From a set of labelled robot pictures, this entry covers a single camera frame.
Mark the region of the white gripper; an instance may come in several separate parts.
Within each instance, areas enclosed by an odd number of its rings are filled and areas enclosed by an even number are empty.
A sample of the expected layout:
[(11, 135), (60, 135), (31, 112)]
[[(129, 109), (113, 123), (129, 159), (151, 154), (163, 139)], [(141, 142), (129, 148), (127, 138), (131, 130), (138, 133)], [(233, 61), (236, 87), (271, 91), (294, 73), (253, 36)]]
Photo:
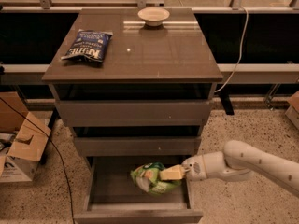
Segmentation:
[(159, 177), (163, 181), (181, 180), (185, 176), (190, 181), (203, 181), (207, 179), (202, 155), (189, 157), (182, 165), (174, 165), (159, 173)]

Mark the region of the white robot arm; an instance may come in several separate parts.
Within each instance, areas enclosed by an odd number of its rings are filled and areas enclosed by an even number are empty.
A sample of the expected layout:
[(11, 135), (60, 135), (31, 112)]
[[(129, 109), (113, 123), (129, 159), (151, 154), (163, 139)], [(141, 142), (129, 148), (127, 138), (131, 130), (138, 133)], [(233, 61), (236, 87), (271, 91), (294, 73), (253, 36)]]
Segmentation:
[(258, 173), (299, 196), (299, 164), (266, 153), (245, 142), (228, 141), (222, 151), (189, 157), (182, 164), (159, 173), (163, 181), (204, 181), (218, 178), (226, 182), (248, 180)]

